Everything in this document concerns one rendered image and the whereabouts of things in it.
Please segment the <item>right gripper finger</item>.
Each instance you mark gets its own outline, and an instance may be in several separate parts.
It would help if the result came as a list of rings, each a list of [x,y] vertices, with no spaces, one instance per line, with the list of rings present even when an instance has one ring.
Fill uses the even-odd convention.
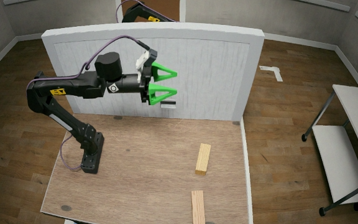
[[[167,93],[167,94],[156,97],[155,96],[156,91],[167,91],[167,92],[171,92],[171,93]],[[177,94],[176,89],[149,83],[150,105],[155,105],[158,102],[160,102],[170,96],[176,95],[176,94]]]
[[[170,75],[158,75],[158,70],[168,72],[171,74]],[[154,62],[152,64],[152,71],[153,71],[154,82],[159,82],[159,81],[166,80],[169,78],[177,77],[177,72],[170,70],[156,62]]]

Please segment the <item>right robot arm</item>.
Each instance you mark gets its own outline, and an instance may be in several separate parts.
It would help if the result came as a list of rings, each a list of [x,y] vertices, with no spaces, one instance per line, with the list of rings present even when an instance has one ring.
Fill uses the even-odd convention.
[[[31,83],[27,89],[28,107],[35,113],[43,113],[55,120],[81,144],[80,149],[84,149],[84,153],[80,167],[84,170],[95,170],[103,134],[96,132],[89,123],[85,124],[76,119],[51,95],[73,95],[83,99],[102,98],[106,87],[108,93],[124,93],[124,74],[117,52],[98,55],[94,66],[96,71],[85,71],[75,78],[63,78],[75,75],[47,77],[43,71],[39,71],[34,77],[34,80],[39,80]]]

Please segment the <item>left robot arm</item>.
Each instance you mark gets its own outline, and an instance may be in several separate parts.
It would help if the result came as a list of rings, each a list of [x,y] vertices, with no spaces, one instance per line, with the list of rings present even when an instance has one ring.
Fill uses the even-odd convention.
[[[151,22],[172,22],[171,20],[162,16],[161,14],[159,14],[143,5],[141,5],[141,6],[139,6],[139,5],[141,5],[141,3],[137,3],[127,9],[127,11],[123,17],[122,23],[134,22],[136,20],[137,16],[143,17]]]

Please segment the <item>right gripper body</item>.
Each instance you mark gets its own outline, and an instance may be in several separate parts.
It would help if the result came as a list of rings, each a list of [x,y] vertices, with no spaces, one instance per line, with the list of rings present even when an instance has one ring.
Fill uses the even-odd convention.
[[[150,67],[141,67],[148,57],[149,50],[146,50],[136,62],[135,67],[138,73],[124,74],[124,78],[122,79],[122,90],[124,93],[140,93],[142,103],[148,101],[148,104],[150,105],[149,82],[151,81],[151,76],[153,76],[152,65]]]

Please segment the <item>brown wooden block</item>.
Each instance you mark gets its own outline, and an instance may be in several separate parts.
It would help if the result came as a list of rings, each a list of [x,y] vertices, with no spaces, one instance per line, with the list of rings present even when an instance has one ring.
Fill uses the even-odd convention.
[[[211,145],[201,143],[195,174],[205,175],[206,168],[208,165],[210,148]]]

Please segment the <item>light wood block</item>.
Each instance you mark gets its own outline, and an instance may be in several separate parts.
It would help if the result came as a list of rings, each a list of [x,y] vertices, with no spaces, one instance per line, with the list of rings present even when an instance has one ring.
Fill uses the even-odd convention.
[[[191,191],[191,209],[193,224],[205,224],[203,191]],[[193,202],[193,207],[192,207]]]

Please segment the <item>grey panel wall with slot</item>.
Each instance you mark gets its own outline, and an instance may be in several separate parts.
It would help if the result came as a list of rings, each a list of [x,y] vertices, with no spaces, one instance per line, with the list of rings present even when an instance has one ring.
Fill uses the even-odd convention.
[[[177,77],[151,84],[177,90],[178,110],[160,110],[142,103],[140,93],[66,98],[74,113],[157,118],[241,121],[259,62],[264,33],[260,29],[189,22],[130,22],[46,30],[41,36],[56,75],[79,74],[83,64],[115,37],[128,35],[158,51],[155,62]],[[98,55],[118,52],[122,74],[137,73],[136,62],[146,51],[121,38]],[[97,55],[97,56],[98,56]],[[88,70],[96,71],[91,61]]]

